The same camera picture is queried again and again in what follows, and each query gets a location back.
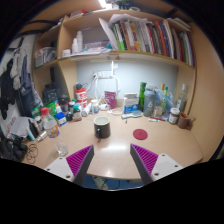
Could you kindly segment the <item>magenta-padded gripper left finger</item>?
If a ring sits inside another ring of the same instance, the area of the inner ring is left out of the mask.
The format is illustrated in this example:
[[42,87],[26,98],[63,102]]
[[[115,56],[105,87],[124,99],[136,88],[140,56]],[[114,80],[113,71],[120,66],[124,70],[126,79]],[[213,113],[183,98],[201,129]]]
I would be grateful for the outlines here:
[[94,156],[94,146],[87,146],[72,155],[58,157],[45,170],[81,186]]

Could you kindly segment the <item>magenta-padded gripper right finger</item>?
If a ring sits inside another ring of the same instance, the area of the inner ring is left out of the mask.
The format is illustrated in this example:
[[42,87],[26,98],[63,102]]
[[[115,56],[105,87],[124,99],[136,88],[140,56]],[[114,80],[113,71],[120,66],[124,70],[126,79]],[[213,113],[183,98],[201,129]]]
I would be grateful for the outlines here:
[[166,153],[157,155],[135,144],[130,145],[130,154],[144,185],[150,184],[182,169],[182,166]]

